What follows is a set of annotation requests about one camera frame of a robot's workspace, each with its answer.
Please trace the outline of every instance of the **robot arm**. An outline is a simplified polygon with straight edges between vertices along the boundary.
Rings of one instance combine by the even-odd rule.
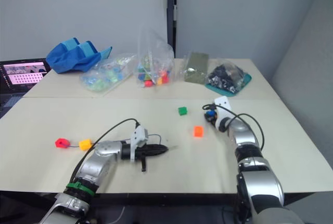
[[[83,163],[74,180],[67,184],[63,193],[46,213],[40,224],[75,224],[86,216],[97,189],[115,165],[117,159],[141,160],[146,171],[146,156],[159,155],[168,150],[161,144],[146,144],[148,131],[137,126],[131,142],[103,141],[96,145],[94,153]]]
[[[217,98],[214,104],[231,110],[225,96]],[[218,130],[228,131],[238,162],[238,197],[243,208],[251,211],[253,223],[303,224],[294,212],[283,207],[284,193],[281,184],[263,157],[249,126],[237,118],[232,120],[233,114],[216,106],[204,116]]]

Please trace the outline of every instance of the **blue fabric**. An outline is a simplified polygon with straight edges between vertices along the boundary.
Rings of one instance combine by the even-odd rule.
[[[90,41],[80,44],[76,38],[58,44],[46,57],[58,74],[70,70],[87,72],[101,59],[109,57],[112,47],[98,52]]]

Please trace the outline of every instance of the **laptop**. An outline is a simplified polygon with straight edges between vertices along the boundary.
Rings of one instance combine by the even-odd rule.
[[[0,61],[0,118],[49,71],[45,58]]]

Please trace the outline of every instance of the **clear plastic bag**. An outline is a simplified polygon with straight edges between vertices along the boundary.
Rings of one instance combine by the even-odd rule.
[[[174,78],[172,47],[152,29],[140,32],[134,75],[141,87],[170,83]]]
[[[110,57],[80,75],[80,82],[91,91],[111,90],[133,73],[135,62],[136,55],[131,53]]]
[[[209,88],[210,85],[232,94],[237,94],[251,80],[247,72],[222,58],[211,60],[209,70],[211,72],[207,75],[206,86]]]
[[[185,82],[205,84],[209,55],[192,52],[184,57],[178,78]]]

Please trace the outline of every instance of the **table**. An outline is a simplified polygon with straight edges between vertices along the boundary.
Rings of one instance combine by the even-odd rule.
[[[331,167],[274,90],[251,61],[234,62],[253,80],[230,104],[235,112],[249,113],[260,122],[266,136],[263,155],[285,193],[333,190]],[[140,164],[119,162],[98,192],[236,193],[237,164],[228,138],[204,120],[201,110],[218,94],[186,82],[139,89],[130,78],[101,95],[80,87],[78,75],[49,73],[0,119],[0,173],[5,175],[0,190],[63,191],[83,152],[55,148],[55,140],[96,140],[112,125],[135,117],[149,133],[161,134],[170,150],[148,157],[146,173]],[[181,106],[188,108],[188,115],[178,115]],[[202,139],[193,137],[194,125],[204,126]],[[133,129],[125,123],[105,140],[125,139]]]

